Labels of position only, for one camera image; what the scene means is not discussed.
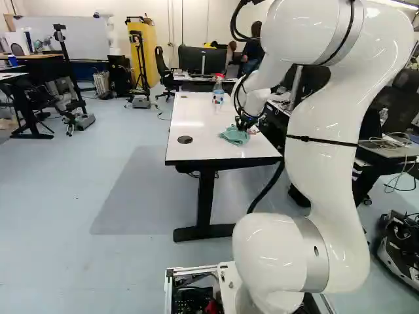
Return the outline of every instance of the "white wall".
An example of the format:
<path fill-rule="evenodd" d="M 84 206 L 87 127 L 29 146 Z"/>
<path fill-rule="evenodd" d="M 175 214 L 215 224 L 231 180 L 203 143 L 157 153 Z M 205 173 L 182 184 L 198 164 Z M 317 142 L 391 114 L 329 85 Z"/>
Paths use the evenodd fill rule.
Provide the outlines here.
<path fill-rule="evenodd" d="M 217 40 L 224 44 L 232 40 L 230 19 L 238 0 L 183 0 L 183 41 L 189 46 L 202 46 L 206 40 L 208 1 L 208 40 Z M 249 33 L 252 22 L 264 20 L 272 1 L 267 0 L 257 6 L 247 5 L 239 15 L 238 28 Z M 143 16 L 147 13 L 155 21 L 158 44 L 163 49 L 167 48 L 168 4 L 170 18 L 174 17 L 174 43 L 181 44 L 182 0 L 26 0 L 25 8 L 28 15 L 91 16 L 96 10 L 112 12 L 115 15 L 113 20 L 122 53 L 129 55 L 128 32 L 124 24 L 127 16 Z"/>
<path fill-rule="evenodd" d="M 25 0 L 13 0 L 14 8 L 17 14 L 26 14 L 26 8 L 23 1 Z M 9 31 L 3 14 L 14 14 L 10 0 L 0 0 L 0 32 Z"/>

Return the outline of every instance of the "green cloth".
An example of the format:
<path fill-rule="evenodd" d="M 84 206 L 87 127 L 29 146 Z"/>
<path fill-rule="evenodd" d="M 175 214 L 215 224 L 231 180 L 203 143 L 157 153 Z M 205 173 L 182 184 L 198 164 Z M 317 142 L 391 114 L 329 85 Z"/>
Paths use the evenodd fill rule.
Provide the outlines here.
<path fill-rule="evenodd" d="M 231 127 L 227 128 L 227 130 L 218 136 L 236 146 L 246 144 L 250 140 L 250 135 L 246 131 L 239 131 L 237 126 L 234 125 L 231 125 Z"/>

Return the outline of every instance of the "water bottle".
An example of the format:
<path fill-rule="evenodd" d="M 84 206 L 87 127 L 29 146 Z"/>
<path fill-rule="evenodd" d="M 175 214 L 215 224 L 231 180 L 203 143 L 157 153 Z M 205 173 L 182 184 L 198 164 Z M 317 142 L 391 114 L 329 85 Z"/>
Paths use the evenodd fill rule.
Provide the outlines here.
<path fill-rule="evenodd" d="M 383 126 L 384 123 L 386 123 L 388 118 L 388 108 L 383 108 L 380 110 L 380 123 L 381 126 Z"/>
<path fill-rule="evenodd" d="M 216 83 L 212 90 L 212 103 L 216 105 L 222 105 L 224 102 L 224 90 L 223 90 L 223 79 L 224 75 L 217 73 Z"/>
<path fill-rule="evenodd" d="M 18 66 L 18 60 L 16 59 L 16 56 L 14 54 L 9 54 L 8 59 L 9 59 L 10 65 L 12 67 L 17 67 Z"/>

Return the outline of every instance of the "gray floor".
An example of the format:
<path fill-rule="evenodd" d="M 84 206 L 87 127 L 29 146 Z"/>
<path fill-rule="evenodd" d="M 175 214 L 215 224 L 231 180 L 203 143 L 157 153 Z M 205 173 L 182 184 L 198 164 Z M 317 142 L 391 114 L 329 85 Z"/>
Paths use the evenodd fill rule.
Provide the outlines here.
<path fill-rule="evenodd" d="M 172 228 L 194 219 L 197 181 L 164 167 L 170 123 L 155 109 L 125 109 L 124 99 L 87 101 L 98 119 L 88 130 L 68 138 L 60 119 L 50 119 L 52 141 L 11 139 L 0 146 L 2 314 L 162 313 L 167 267 L 232 258 L 230 239 L 172 241 Z M 162 117 L 170 117 L 172 103 L 159 105 Z M 237 221 L 273 170 L 220 172 L 213 221 Z M 401 187 L 410 180 L 403 178 Z M 284 174 L 259 209 L 301 212 L 286 196 L 287 185 Z M 377 183 L 373 205 L 359 209 L 368 236 L 381 213 L 419 208 L 419 189 L 388 195 L 382 188 Z M 343 305 L 339 312 L 372 313 L 380 302 L 377 313 L 418 308 L 415 296 L 373 266 L 367 288 L 377 284 L 376 292 L 334 297 Z M 393 297 L 379 301 L 385 293 Z M 393 310 L 389 304 L 406 306 L 383 311 Z"/>

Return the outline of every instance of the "white robotic arm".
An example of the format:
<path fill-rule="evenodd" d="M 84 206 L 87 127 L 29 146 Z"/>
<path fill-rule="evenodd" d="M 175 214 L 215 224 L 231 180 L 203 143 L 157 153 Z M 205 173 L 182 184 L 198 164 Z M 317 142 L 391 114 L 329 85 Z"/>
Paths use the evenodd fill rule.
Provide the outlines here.
<path fill-rule="evenodd" d="M 261 43 L 259 70 L 233 90 L 247 116 L 262 111 L 266 88 L 292 63 L 331 70 L 287 129 L 285 166 L 311 201 L 310 215 L 253 213 L 233 233 L 236 267 L 254 304 L 266 314 L 290 313 L 302 292 L 347 292 L 368 276 L 369 248 L 352 195 L 356 144 L 369 104 L 406 64 L 413 33 L 402 12 L 378 3 L 275 0 Z"/>

